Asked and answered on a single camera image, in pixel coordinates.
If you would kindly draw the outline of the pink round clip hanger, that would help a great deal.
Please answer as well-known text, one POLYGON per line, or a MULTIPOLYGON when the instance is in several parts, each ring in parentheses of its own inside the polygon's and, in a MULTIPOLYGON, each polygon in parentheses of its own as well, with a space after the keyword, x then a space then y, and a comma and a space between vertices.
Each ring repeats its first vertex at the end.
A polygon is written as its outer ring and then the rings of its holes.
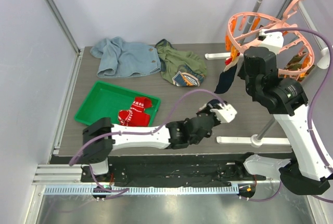
POLYGON ((300 45, 297 53, 296 67, 291 64, 279 69, 281 77, 290 77, 301 81, 314 67, 314 51, 309 41, 296 30, 297 25, 290 25, 287 20, 296 14, 302 0, 292 0, 281 19, 258 12, 240 12, 231 16, 225 35, 225 49, 230 56, 225 61, 224 72, 230 70, 239 61, 239 57, 249 47, 266 47, 269 51, 279 54, 293 46, 300 45))

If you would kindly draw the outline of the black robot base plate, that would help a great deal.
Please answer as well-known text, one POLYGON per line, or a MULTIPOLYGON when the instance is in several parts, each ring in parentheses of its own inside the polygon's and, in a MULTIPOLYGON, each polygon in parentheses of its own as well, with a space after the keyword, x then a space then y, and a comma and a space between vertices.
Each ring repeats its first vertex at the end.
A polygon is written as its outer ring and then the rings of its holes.
POLYGON ((118 187, 217 187, 234 181, 261 182, 242 163, 247 154, 109 156, 109 171, 98 182, 118 187))

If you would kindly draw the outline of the green plastic tray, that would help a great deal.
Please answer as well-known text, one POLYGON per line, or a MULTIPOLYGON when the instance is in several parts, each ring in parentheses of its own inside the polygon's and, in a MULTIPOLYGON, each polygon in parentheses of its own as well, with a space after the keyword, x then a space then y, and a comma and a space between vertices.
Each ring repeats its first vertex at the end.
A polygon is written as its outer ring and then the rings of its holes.
POLYGON ((128 110, 136 97, 151 100, 152 107, 145 110, 145 113, 150 115, 151 126, 161 104, 160 98, 103 81, 97 81, 93 85, 74 119, 89 126, 103 117, 109 117, 113 123, 119 124, 119 111, 128 110))

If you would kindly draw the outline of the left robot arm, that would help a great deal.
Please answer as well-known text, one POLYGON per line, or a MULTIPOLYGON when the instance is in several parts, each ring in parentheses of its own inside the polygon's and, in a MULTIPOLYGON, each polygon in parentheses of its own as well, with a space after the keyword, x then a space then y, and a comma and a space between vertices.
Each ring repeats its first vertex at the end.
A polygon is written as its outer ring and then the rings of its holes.
POLYGON ((113 150, 126 148, 186 149, 209 138, 214 127, 222 124, 226 102, 213 99, 199 109, 196 116, 183 121, 169 122, 155 127, 129 127, 112 124, 102 118, 83 131, 83 149, 79 163, 93 169, 93 176, 100 182, 111 175, 108 156, 113 150))

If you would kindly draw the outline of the olive orange sock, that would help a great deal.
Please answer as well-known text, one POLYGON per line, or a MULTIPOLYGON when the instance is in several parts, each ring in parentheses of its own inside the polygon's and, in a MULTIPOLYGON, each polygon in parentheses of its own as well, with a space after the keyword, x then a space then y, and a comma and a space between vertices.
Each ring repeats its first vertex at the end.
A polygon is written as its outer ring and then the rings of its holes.
MULTIPOLYGON (((309 57, 306 52, 303 53, 298 53, 297 55, 293 56, 293 58, 287 63, 285 69, 286 70, 291 70, 291 71, 296 71, 299 69, 303 69, 306 67, 306 65, 309 63, 309 57)), ((315 65, 312 65, 306 73, 303 73, 299 76, 297 79, 298 82, 302 82, 310 73, 311 71, 315 68, 315 65)))

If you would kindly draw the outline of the grey drying rack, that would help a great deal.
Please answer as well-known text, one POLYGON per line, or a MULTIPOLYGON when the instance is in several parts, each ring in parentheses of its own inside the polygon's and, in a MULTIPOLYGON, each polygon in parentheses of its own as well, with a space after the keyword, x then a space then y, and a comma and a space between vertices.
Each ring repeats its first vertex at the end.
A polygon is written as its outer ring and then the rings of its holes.
MULTIPOLYGON (((291 27, 287 20, 294 14, 300 13, 307 26, 316 31, 317 28, 307 12, 303 0, 289 0, 284 2, 284 6, 280 10, 277 17, 259 13, 262 0, 258 0, 251 12, 240 12, 233 15, 227 25, 225 35, 225 50, 226 52, 216 54, 205 54, 207 60, 224 59, 227 70, 234 67, 242 52, 249 44, 244 41, 250 36, 259 36, 264 29, 275 29, 281 27, 283 29, 291 27)), ((295 39, 289 44, 283 46, 280 52, 302 43, 299 52, 288 62, 284 69, 279 70, 279 75, 283 78, 290 77, 298 81, 302 81, 310 71, 315 68, 315 56, 313 48, 309 41, 300 33, 293 31, 295 39)))

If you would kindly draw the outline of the light blue denim garment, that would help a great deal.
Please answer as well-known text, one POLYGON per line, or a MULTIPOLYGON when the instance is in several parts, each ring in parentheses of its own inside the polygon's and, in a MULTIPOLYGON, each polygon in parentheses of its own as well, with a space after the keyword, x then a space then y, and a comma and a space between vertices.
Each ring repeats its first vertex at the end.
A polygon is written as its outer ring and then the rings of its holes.
POLYGON ((126 42, 120 37, 101 40, 90 49, 90 53, 100 60, 99 78, 142 77, 161 71, 161 61, 154 47, 126 42))

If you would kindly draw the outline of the navy santa sock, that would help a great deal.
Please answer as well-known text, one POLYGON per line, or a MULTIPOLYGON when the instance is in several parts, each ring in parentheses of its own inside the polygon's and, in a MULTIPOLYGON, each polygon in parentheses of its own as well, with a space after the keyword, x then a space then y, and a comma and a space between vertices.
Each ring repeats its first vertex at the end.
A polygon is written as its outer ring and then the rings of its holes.
POLYGON ((232 60, 232 58, 226 59, 225 61, 226 66, 219 76, 219 81, 214 91, 216 94, 224 94, 230 89, 235 79, 235 74, 237 71, 237 63, 238 59, 234 60, 232 60))
POLYGON ((197 113, 210 112, 212 109, 220 109, 220 108, 221 108, 221 102, 217 99, 212 99, 209 102, 205 103, 202 107, 200 107, 197 113))

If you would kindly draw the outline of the red snowflake sock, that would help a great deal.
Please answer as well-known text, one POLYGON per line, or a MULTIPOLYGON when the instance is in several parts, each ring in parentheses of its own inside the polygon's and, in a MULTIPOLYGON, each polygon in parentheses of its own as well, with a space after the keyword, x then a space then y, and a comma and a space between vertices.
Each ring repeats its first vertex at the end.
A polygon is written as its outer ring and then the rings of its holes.
POLYGON ((130 110, 136 112, 145 112, 146 109, 152 107, 152 101, 147 97, 135 97, 130 106, 130 110))
POLYGON ((118 121, 123 126, 147 127, 150 122, 150 115, 135 110, 121 110, 118 113, 118 121))

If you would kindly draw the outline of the olive green printed shirt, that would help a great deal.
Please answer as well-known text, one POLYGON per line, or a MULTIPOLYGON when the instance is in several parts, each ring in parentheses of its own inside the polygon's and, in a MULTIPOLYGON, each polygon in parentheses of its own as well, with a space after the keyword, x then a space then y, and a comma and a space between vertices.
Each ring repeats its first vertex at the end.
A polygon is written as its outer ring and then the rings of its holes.
POLYGON ((155 45, 160 62, 161 76, 177 87, 199 87, 207 76, 204 60, 192 51, 175 49, 166 39, 155 45))

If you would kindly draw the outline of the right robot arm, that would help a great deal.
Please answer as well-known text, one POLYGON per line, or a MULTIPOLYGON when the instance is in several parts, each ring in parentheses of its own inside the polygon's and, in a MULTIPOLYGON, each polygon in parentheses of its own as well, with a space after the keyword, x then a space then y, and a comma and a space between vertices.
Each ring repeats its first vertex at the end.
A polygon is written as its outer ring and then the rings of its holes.
POLYGON ((253 174, 274 178, 296 195, 319 197, 330 188, 332 180, 332 158, 312 120, 324 85, 309 102, 298 81, 279 77, 275 52, 264 46, 250 46, 243 55, 247 94, 267 108, 282 127, 295 157, 279 160, 253 154, 235 166, 236 176, 242 180, 253 174))

